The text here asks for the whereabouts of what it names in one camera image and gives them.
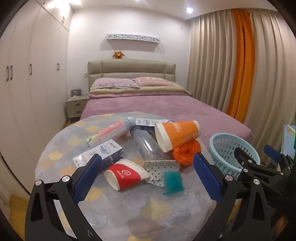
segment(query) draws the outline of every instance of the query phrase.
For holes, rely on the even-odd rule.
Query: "blue plastic basket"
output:
[[[234,150],[237,147],[240,147],[260,165],[257,151],[242,138],[227,133],[217,133],[210,139],[210,154],[214,164],[224,175],[232,175],[235,179],[242,170],[242,166],[234,157]]]

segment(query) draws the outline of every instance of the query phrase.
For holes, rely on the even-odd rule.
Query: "beige curtain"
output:
[[[255,74],[244,124],[252,146],[265,162],[266,144],[277,148],[284,124],[292,124],[296,109],[296,40],[278,12],[250,11],[255,38]]]
[[[223,112],[232,92],[236,44],[231,10],[193,19],[187,89],[197,100]]]

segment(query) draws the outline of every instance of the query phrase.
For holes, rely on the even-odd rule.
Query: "clear plastic bottle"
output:
[[[131,127],[135,124],[136,122],[133,117],[127,117],[124,120],[115,122],[113,125],[106,127],[99,133],[88,138],[86,141],[91,148],[95,147],[110,139],[116,139],[123,136],[128,133]]]
[[[139,126],[133,126],[131,135],[145,161],[169,160],[169,155],[163,152],[147,131],[141,130]]]

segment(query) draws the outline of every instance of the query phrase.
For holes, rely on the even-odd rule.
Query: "white wall shelf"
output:
[[[138,40],[146,41],[152,43],[160,43],[160,38],[143,36],[143,35],[134,35],[134,34],[107,34],[106,39],[129,39],[129,40]]]

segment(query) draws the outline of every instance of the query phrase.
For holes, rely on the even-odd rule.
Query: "curtain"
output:
[[[255,43],[250,14],[232,10],[237,29],[237,63],[227,114],[243,123],[252,91],[255,68]]]
[[[226,112],[236,69],[236,26],[231,10],[193,19],[187,89]]]
[[[278,12],[250,11],[255,39],[255,73],[244,124],[261,162],[265,145],[277,148],[296,110],[296,39]]]

